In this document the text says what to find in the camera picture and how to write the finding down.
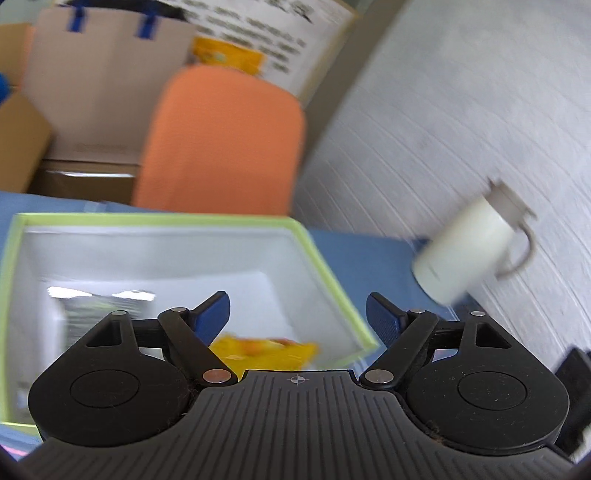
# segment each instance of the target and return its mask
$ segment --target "mug handle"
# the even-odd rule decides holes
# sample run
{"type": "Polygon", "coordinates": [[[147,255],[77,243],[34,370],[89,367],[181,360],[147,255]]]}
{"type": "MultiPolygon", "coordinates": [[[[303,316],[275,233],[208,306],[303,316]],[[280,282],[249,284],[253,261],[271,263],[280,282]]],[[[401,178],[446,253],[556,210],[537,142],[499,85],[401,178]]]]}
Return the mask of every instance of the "mug handle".
{"type": "Polygon", "coordinates": [[[525,236],[527,237],[529,243],[527,252],[523,256],[523,258],[519,262],[517,262],[516,265],[513,265],[504,270],[499,270],[495,274],[497,280],[503,280],[523,270],[531,262],[532,258],[534,258],[534,254],[538,246],[538,241],[535,238],[535,234],[533,230],[530,228],[530,226],[525,222],[520,222],[519,228],[523,230],[523,233],[525,233],[525,236]]]}

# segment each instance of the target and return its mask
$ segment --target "blue bag handle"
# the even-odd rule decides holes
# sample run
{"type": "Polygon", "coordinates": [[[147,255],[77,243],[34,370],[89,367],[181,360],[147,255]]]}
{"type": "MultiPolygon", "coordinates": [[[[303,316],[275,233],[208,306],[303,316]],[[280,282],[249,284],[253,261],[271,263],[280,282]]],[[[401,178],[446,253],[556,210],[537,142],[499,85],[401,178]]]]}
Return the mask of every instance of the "blue bag handle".
{"type": "MultiPolygon", "coordinates": [[[[68,31],[78,33],[83,31],[84,21],[86,19],[86,3],[87,0],[78,0],[74,5],[74,16],[72,17],[68,31]]],[[[152,40],[158,18],[156,4],[154,0],[146,0],[144,18],[140,21],[137,37],[152,40]]]]}

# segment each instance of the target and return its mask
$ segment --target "cardboard box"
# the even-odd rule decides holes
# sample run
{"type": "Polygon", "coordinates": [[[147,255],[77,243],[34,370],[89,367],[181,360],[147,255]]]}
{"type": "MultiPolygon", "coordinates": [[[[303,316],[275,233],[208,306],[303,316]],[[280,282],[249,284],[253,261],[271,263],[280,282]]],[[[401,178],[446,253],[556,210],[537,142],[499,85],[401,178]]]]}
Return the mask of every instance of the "cardboard box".
{"type": "Polygon", "coordinates": [[[51,125],[18,91],[30,38],[28,24],[0,25],[0,73],[11,95],[0,103],[0,190],[26,192],[51,141],[51,125]]]}
{"type": "Polygon", "coordinates": [[[48,197],[131,203],[139,167],[44,160],[35,173],[29,193],[48,197]]]}

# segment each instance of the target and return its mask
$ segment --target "orange chair backrest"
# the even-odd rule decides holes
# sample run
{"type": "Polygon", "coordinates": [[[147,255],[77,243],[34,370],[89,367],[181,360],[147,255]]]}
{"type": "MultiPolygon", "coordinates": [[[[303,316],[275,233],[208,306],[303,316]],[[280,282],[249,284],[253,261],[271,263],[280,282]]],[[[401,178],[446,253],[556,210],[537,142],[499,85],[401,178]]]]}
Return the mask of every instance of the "orange chair backrest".
{"type": "Polygon", "coordinates": [[[188,67],[154,113],[133,204],[287,215],[304,124],[297,99],[268,82],[225,67],[188,67]]]}

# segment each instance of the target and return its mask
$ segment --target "yellow object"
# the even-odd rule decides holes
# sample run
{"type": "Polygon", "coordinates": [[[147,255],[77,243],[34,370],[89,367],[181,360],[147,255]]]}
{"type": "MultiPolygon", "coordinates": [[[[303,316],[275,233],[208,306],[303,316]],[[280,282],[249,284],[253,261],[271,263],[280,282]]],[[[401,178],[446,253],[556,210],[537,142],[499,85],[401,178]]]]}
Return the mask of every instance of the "yellow object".
{"type": "Polygon", "coordinates": [[[233,67],[249,75],[258,75],[265,55],[222,40],[195,37],[193,54],[205,65],[233,67]]]}
{"type": "Polygon", "coordinates": [[[240,339],[229,335],[217,338],[209,348],[238,378],[246,370],[302,370],[318,352],[315,343],[240,339]]]}

